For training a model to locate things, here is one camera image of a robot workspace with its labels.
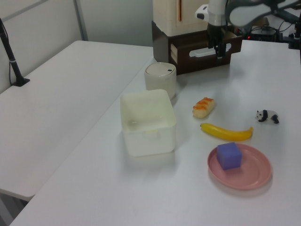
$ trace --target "white lid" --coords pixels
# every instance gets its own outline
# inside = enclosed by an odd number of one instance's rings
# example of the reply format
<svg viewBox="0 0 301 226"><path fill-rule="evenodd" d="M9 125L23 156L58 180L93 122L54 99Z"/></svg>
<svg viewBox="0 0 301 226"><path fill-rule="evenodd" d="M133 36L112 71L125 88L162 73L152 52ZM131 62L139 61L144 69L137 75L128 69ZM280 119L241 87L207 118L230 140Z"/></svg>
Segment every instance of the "white lid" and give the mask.
<svg viewBox="0 0 301 226"><path fill-rule="evenodd" d="M147 74L155 75L155 76L163 76L163 75L169 75L175 70L175 66L169 63L154 63L148 68L146 68L145 72Z"/></svg>

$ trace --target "purple block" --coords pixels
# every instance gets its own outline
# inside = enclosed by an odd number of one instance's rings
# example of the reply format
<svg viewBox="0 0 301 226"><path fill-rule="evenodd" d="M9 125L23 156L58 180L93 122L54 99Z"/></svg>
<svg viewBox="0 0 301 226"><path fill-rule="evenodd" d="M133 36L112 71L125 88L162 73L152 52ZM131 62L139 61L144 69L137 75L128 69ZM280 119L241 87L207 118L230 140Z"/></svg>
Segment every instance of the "purple block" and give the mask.
<svg viewBox="0 0 301 226"><path fill-rule="evenodd" d="M217 146L217 161L223 170L240 167L241 159L241 151L234 142Z"/></svg>

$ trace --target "pink plate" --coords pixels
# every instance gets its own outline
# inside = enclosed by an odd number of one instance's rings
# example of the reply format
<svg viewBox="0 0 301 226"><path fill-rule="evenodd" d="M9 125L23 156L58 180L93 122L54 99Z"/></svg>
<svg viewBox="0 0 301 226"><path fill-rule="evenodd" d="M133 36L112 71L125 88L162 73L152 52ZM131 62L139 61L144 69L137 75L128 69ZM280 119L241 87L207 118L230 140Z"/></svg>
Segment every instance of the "pink plate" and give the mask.
<svg viewBox="0 0 301 226"><path fill-rule="evenodd" d="M257 149L237 144L243 158L239 168L223 170L216 158L217 147L208 156L208 167L222 184L239 189L254 189L265 184L272 175L268 158Z"/></svg>

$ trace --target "toy panda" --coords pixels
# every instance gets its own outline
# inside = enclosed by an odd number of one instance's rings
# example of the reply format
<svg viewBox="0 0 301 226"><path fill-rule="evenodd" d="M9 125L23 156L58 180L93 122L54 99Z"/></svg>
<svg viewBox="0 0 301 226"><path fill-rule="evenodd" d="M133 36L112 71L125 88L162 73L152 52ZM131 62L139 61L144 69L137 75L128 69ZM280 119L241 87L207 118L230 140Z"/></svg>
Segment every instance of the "toy panda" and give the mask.
<svg viewBox="0 0 301 226"><path fill-rule="evenodd" d="M256 119L257 119L259 122L266 121L267 119L270 119L270 120L272 120L275 124L278 124L278 123L279 123L277 113L274 112L274 111L270 111L270 110L263 110L263 111L261 111L261 112L257 111Z"/></svg>

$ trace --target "yellow banana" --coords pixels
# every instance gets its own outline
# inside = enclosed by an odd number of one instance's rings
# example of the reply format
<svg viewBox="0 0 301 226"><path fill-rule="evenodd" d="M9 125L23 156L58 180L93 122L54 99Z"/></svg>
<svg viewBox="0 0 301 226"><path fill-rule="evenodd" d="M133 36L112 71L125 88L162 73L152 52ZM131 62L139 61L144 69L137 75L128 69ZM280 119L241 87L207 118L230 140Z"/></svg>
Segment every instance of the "yellow banana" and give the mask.
<svg viewBox="0 0 301 226"><path fill-rule="evenodd" d="M248 130L244 131L233 131L217 127L210 123L202 123L201 128L204 132L212 136L231 141L247 140L252 136L253 131L253 127L250 127Z"/></svg>

